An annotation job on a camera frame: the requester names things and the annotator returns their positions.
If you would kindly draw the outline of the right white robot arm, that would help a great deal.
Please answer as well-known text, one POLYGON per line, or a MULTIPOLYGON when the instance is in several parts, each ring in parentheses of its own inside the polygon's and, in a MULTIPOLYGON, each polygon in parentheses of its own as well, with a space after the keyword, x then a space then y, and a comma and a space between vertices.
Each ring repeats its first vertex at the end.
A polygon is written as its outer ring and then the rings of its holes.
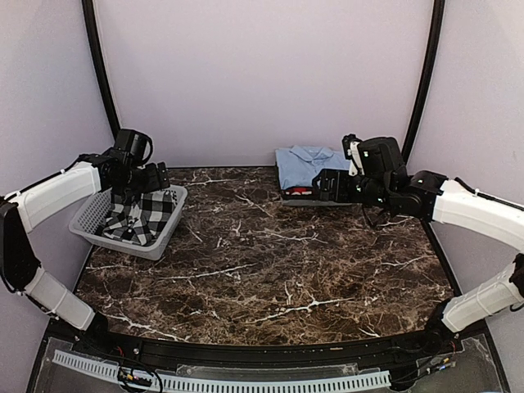
POLYGON ((449 336, 499 311, 523 303, 523 207, 469 187, 462 179, 423 170, 407 172, 392 137, 342 139, 347 170, 322 169, 312 180, 321 201, 380 207, 390 215, 451 224, 516 250, 513 262, 478 287, 438 305, 418 337, 418 348, 435 355, 449 336))

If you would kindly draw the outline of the black white plaid shirt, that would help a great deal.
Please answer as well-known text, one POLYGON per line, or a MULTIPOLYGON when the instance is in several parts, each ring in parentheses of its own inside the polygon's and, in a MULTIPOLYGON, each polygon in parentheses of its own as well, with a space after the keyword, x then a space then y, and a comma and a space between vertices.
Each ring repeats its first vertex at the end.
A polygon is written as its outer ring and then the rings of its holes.
POLYGON ((150 246, 167 226, 178 204, 173 190, 124 199, 110 194, 111 205, 95 234, 135 246, 150 246))

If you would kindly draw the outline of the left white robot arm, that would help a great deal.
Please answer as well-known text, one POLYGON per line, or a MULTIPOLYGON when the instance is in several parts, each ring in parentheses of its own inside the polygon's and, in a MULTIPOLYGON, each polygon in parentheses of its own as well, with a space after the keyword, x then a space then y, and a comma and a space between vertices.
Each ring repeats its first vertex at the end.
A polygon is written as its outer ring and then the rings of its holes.
POLYGON ((1 199, 1 279, 6 289, 84 332, 84 344, 98 357, 115 351, 115 338, 100 327, 106 318, 45 270, 28 235, 54 214, 99 192, 134 197, 168 188, 165 164, 151 163, 152 152, 150 137, 122 129, 103 153, 82 154, 65 169, 1 199))

